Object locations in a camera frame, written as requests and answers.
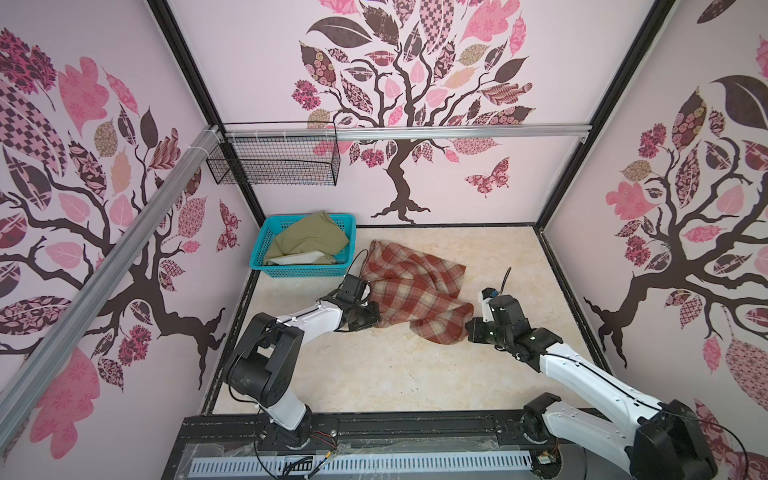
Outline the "red plaid skirt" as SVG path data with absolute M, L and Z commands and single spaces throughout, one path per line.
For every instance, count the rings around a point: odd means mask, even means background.
M 474 316 L 473 304 L 459 298 L 465 273 L 462 264 L 386 240 L 371 242 L 361 270 L 379 306 L 380 328 L 406 324 L 440 345 L 462 341 Z

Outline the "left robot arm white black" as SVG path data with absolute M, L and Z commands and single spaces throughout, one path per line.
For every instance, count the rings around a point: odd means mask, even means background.
M 278 317 L 256 314 L 225 363 L 230 396 L 266 413 L 276 437 L 287 447 L 305 446 L 312 413 L 291 390 L 301 347 L 328 333 L 371 328 L 380 320 L 370 284 L 351 274 L 308 308 Z

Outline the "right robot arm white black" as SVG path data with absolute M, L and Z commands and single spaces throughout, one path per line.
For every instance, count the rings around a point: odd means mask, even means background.
M 545 392 L 523 408 L 518 430 L 528 441 L 570 441 L 634 479 L 716 477 L 712 450 L 687 405 L 644 394 L 586 360 L 559 335 L 531 327 L 513 296 L 485 288 L 478 300 L 481 314 L 465 326 L 469 341 L 511 355 L 596 410 L 584 412 Z

